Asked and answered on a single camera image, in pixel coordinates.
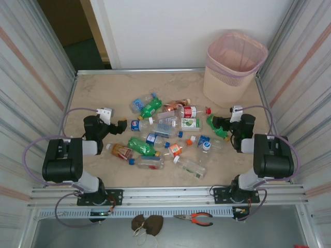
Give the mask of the bottle orange red label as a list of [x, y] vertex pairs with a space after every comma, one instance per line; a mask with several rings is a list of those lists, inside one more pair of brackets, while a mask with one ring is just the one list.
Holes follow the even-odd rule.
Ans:
[[107, 144], [106, 150], [123, 160], [129, 160], [132, 158], [132, 149], [120, 143]]

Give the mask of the clear bottle bright blue label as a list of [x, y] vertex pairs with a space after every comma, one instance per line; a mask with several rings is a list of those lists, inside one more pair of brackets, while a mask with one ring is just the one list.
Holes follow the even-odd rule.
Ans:
[[133, 100], [129, 107], [134, 114], [139, 114], [141, 110], [156, 97], [157, 95], [154, 92], [144, 94]]

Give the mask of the blue-label bottle white cap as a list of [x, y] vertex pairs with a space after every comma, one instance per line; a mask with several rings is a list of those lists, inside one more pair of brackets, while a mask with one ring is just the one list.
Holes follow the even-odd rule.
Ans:
[[221, 152], [222, 151], [222, 141], [211, 138], [206, 135], [191, 136], [191, 140], [197, 144], [197, 147], [203, 152]]

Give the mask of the bottle lime label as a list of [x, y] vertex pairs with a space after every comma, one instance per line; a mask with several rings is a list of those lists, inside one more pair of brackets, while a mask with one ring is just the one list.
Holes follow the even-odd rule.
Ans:
[[171, 125], [180, 131], [199, 132], [203, 128], [203, 122], [199, 118], [180, 118], [173, 120]]

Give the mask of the clear bottle pale blue label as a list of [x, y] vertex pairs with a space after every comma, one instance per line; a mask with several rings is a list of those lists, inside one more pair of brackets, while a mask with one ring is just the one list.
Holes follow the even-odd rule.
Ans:
[[178, 127], [162, 124], [162, 123], [154, 123], [151, 125], [151, 133], [161, 136], [163, 138], [182, 138], [183, 131], [180, 131]]

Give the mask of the clear bottle blue cap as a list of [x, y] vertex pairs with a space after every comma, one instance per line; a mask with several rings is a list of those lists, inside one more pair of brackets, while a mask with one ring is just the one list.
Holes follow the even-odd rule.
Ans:
[[139, 156], [129, 159], [129, 165], [134, 165], [140, 169], [163, 169], [164, 158], [155, 156]]

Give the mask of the clear bottle white label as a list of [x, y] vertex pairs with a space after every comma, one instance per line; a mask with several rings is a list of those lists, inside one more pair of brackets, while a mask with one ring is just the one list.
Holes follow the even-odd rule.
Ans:
[[178, 116], [176, 111], [161, 112], [149, 117], [148, 121], [151, 125], [154, 123], [171, 125], [173, 121], [178, 121]]

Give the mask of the bottle copper brown label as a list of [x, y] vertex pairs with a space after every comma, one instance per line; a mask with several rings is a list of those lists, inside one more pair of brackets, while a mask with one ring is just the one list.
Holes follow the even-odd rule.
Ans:
[[174, 100], [174, 101], [164, 104], [162, 106], [162, 110], [164, 112], [170, 112], [170, 111], [174, 111], [180, 107], [189, 106], [190, 103], [191, 103], [191, 100], [189, 98], [182, 99], [182, 100]]

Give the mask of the green-label bottle white cap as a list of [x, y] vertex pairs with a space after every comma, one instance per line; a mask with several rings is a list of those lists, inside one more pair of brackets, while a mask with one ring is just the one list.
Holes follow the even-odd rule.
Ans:
[[198, 179], [202, 179], [206, 174], [206, 168], [204, 168], [203, 166], [197, 164], [196, 162], [190, 159], [176, 156], [173, 159], [173, 163], [179, 166], [180, 168], [186, 170], [187, 172], [193, 174]]

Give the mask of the small orange-label bottle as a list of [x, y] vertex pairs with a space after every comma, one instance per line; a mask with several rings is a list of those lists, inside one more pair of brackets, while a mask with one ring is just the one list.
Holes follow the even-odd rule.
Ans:
[[181, 155], [188, 147], [193, 145], [193, 141], [190, 139], [180, 140], [170, 145], [163, 154], [165, 159], [173, 159], [176, 156]]

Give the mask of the beige plastic waste bin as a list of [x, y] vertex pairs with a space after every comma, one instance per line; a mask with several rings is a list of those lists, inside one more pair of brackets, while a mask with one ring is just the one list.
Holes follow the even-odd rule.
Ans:
[[203, 93], [218, 106], [233, 106], [243, 96], [256, 73], [257, 71], [246, 77], [233, 78], [217, 73], [205, 64]]

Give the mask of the pink plastic bin liner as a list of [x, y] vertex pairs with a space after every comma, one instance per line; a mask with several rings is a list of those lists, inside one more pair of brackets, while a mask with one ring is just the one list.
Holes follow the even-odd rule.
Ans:
[[223, 33], [207, 48], [206, 67], [234, 78], [256, 72], [268, 57], [268, 49], [254, 38], [237, 31]]

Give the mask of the red-label bottle red cap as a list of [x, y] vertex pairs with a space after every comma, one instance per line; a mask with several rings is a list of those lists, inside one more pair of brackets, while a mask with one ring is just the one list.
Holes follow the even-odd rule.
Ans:
[[178, 109], [178, 115], [180, 118], [208, 117], [211, 113], [211, 108], [200, 105], [183, 106]]

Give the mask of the brown cloth pouch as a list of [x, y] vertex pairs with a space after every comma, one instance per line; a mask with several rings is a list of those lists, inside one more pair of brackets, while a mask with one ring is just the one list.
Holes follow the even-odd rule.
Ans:
[[140, 214], [135, 216], [131, 221], [131, 229], [133, 231], [140, 230], [141, 228], [145, 228], [145, 218], [144, 215]]
[[144, 228], [148, 235], [157, 236], [163, 227], [163, 216], [151, 215], [144, 222]]

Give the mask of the wide aluminium mounting rail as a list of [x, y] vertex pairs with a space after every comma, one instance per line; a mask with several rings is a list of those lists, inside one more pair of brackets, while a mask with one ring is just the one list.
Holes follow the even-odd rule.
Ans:
[[[267, 184], [259, 190], [259, 198], [267, 196], [265, 205], [308, 204], [304, 188], [300, 184]], [[50, 209], [66, 194], [69, 188], [33, 189], [27, 204], [29, 209]], [[123, 188], [116, 204], [122, 208], [137, 207], [205, 207], [215, 205], [210, 187], [131, 187]]]

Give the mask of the white door frame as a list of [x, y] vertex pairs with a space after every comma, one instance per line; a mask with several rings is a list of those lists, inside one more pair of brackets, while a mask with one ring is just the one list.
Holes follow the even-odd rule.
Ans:
[[110, 65], [112, 69], [121, 69], [122, 66], [112, 33], [110, 21], [107, 15], [106, 4], [104, 0], [90, 1], [107, 52], [108, 59], [110, 60]]

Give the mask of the orange-handled pliers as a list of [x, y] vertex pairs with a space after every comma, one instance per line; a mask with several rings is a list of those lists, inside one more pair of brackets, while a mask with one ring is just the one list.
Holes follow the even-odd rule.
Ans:
[[204, 223], [204, 222], [200, 222], [199, 220], [197, 220], [197, 217], [201, 217], [201, 216], [205, 216], [205, 217], [209, 217], [212, 218], [213, 216], [207, 212], [198, 212], [198, 213], [192, 213], [192, 214], [181, 214], [181, 215], [174, 215], [175, 218], [177, 219], [181, 219], [181, 220], [189, 220], [191, 223], [202, 226], [202, 227], [209, 227], [212, 226], [213, 223], [212, 222], [208, 222], [208, 223]]

